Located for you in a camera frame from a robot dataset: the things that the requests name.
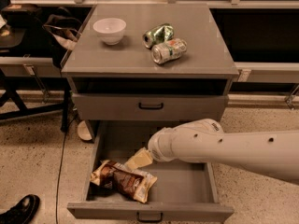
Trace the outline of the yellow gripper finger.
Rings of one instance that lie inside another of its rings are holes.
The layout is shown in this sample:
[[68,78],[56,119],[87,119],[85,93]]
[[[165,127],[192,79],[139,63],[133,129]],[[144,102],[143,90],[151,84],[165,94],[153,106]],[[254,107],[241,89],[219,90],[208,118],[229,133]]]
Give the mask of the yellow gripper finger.
[[125,163],[125,166],[131,170],[135,170],[151,165],[152,163],[153,158],[150,152],[145,147],[142,147]]

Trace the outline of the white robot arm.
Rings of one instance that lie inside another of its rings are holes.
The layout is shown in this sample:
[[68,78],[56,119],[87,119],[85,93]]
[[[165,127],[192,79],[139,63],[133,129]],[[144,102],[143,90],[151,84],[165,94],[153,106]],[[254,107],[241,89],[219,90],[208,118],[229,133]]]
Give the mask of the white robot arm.
[[299,131],[227,133],[213,119],[164,127],[147,151],[158,162],[216,162],[299,184]]

